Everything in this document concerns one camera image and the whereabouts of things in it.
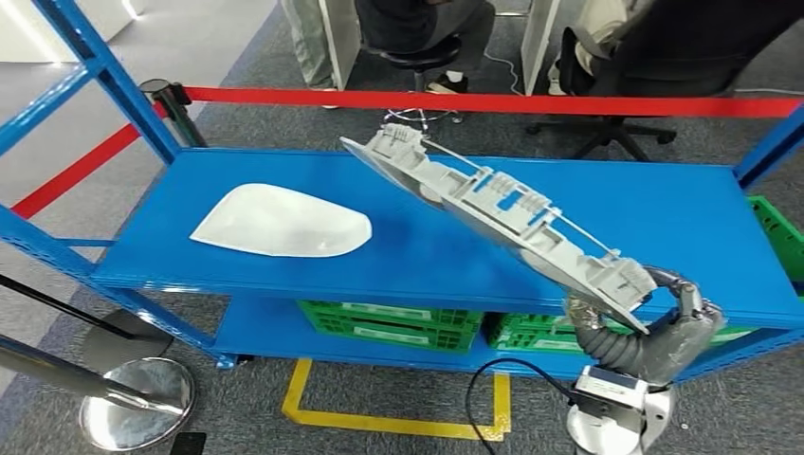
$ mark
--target chair base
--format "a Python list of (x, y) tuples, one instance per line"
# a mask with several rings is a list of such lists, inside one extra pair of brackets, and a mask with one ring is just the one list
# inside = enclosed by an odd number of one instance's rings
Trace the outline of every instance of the chair base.
[(393, 109), (388, 110), (388, 114), (382, 119), (383, 123), (388, 123), (393, 119), (400, 119), (404, 121), (421, 123), (422, 131), (426, 134), (429, 130), (429, 122), (440, 120), (446, 116), (452, 115), (452, 123), (461, 123), (464, 121), (464, 116), (456, 111), (427, 111), (425, 109), (411, 108), (402, 111)]
[(530, 135), (538, 134), (542, 129), (550, 128), (557, 131), (572, 133), (594, 133), (594, 137), (583, 145), (570, 159), (580, 159), (588, 155), (598, 146), (607, 146), (612, 141), (618, 142), (629, 155), (637, 161), (649, 162), (642, 148), (630, 135), (654, 136), (659, 144), (669, 144), (676, 138), (676, 132), (662, 128), (651, 128), (640, 125), (625, 124), (624, 117), (604, 117), (603, 121), (537, 121), (528, 126), (525, 131)]

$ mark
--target black cable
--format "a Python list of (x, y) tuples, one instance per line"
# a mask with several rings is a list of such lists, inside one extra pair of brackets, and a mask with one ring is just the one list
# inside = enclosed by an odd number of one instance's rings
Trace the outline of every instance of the black cable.
[(65, 314), (67, 314), (69, 316), (72, 316), (73, 318), (80, 319), (80, 320), (82, 320), (82, 321), (84, 321), (84, 322), (86, 322), (88, 324), (94, 325), (95, 327), (100, 327), (101, 329), (105, 330), (106, 332), (110, 332), (112, 334), (115, 334), (118, 337), (123, 337), (125, 339), (135, 339), (135, 338), (137, 338), (136, 335), (130, 334), (130, 333), (120, 329), (119, 327), (106, 322), (103, 319), (95, 318), (94, 316), (92, 316), (92, 315), (90, 315), (88, 313), (84, 313), (83, 311), (79, 310), (78, 308), (72, 307), (72, 306), (70, 306), (70, 305), (68, 305), (68, 304), (66, 304), (66, 303), (64, 303), (64, 302), (62, 302), (60, 300), (56, 300), (56, 299), (50, 297), (47, 294), (43, 294), (43, 293), (37, 291), (36, 289), (34, 289), (34, 288), (30, 287), (30, 286), (27, 286), (25, 284), (22, 284), (21, 282), (18, 282), (16, 280), (13, 280), (13, 279), (11, 279), (11, 278), (3, 275), (3, 274), (0, 274), (0, 286), (6, 287), (7, 289), (10, 289), (10, 290), (12, 290), (12, 291), (14, 291), (14, 292), (16, 292), (18, 294), (21, 294), (23, 296), (26, 296), (26, 297), (28, 297), (30, 299), (34, 299), (36, 301), (44, 303), (45, 305), (47, 305), (47, 306), (49, 306), (51, 308), (55, 308), (55, 309), (61, 311), (62, 313), (65, 313)]
[(483, 437), (483, 434), (480, 432), (480, 429), (477, 428), (477, 424), (475, 423), (474, 417), (472, 417), (472, 402), (471, 402), (472, 390), (475, 387), (475, 382), (477, 381), (477, 378), (480, 377), (480, 375), (483, 374), (484, 371), (486, 371), (488, 368), (494, 365), (497, 365), (498, 363), (505, 363), (505, 362), (519, 363), (520, 365), (533, 370), (534, 372), (541, 375), (541, 377), (546, 379), (551, 386), (555, 387), (562, 395), (566, 396), (571, 402), (576, 401), (575, 392), (570, 391), (569, 389), (561, 385), (560, 382), (558, 382), (553, 376), (548, 374), (545, 370), (537, 367), (536, 365), (530, 362), (519, 360), (518, 358), (498, 358), (484, 364), (482, 367), (480, 367), (480, 369), (478, 369), (477, 372), (475, 372), (475, 374), (472, 376), (472, 380), (469, 381), (469, 387), (466, 389), (465, 405), (466, 405), (466, 417), (469, 419), (469, 424), (472, 425), (472, 429), (475, 430), (475, 434), (477, 434), (478, 439), (480, 439), (481, 444), (483, 444), (483, 447), (485, 447), (489, 455), (496, 455), (496, 452), (494, 451), (494, 447), (492, 447), (491, 444), (489, 444), (488, 441)]

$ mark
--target white floor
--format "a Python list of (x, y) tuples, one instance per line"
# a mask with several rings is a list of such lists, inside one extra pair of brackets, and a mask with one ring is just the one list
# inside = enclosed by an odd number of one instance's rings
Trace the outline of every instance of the white floor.
[[(151, 78), (219, 85), (276, 6), (276, 0), (160, 0), (112, 40), (136, 82)], [(66, 74), (70, 65), (0, 64), (0, 122)], [(202, 106), (195, 104), (197, 114)], [(92, 83), (14, 149), (0, 157), (0, 203), (11, 206), (86, 154), (126, 120)], [(160, 162), (138, 141), (33, 218), (60, 236), (110, 238)], [(88, 252), (97, 256), (97, 251)], [(63, 275), (0, 244), (0, 273), (60, 300), (77, 286)], [(42, 304), (0, 289), (0, 334), (36, 345), (58, 316)], [(13, 373), (0, 369), (0, 394)]]

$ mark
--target office chair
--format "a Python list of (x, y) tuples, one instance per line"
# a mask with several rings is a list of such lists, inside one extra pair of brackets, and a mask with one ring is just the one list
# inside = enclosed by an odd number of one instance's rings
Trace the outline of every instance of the office chair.
[[(559, 84), (580, 97), (728, 96), (742, 69), (801, 17), (804, 0), (654, 0), (603, 45), (584, 29), (565, 28)], [(578, 63), (576, 45), (593, 55), (592, 75)], [(616, 141), (637, 161), (649, 158), (630, 135), (656, 137), (660, 144), (676, 137), (675, 131), (625, 120), (543, 120), (526, 131), (592, 132), (595, 136), (571, 158)]]
[[(405, 54), (379, 52), (377, 55), (394, 68), (413, 71), (415, 91), (424, 93), (427, 89), (425, 72), (429, 69), (442, 68), (455, 62), (460, 52), (461, 40), (457, 36), (449, 36), (441, 43), (427, 50)], [(412, 108), (402, 111), (389, 109), (383, 121), (387, 122), (393, 118), (399, 118), (405, 121), (421, 123), (422, 131), (426, 134), (429, 129), (428, 122), (435, 121), (450, 114), (452, 114), (453, 123), (460, 123), (464, 120), (464, 118), (455, 111), (430, 112), (424, 109)]]

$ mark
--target red barrier tape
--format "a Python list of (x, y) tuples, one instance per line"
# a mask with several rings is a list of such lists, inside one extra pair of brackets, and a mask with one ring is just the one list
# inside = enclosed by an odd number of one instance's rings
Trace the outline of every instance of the red barrier tape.
[(185, 87), (192, 100), (295, 106), (335, 105), (363, 109), (567, 114), (627, 117), (788, 117), (804, 99), (796, 98), (592, 98), (277, 88)]
[[(161, 118), (167, 115), (161, 105), (155, 104), (154, 108)], [(62, 194), (78, 185), (79, 182), (84, 180), (97, 168), (122, 152), (123, 149), (131, 145), (138, 137), (139, 132), (134, 125), (131, 123), (125, 125), (98, 144), (88, 154), (82, 156), (81, 159), (71, 164), (55, 177), (48, 180), (43, 186), (29, 194), (25, 199), (14, 204), (11, 211), (25, 219), (39, 213)]]

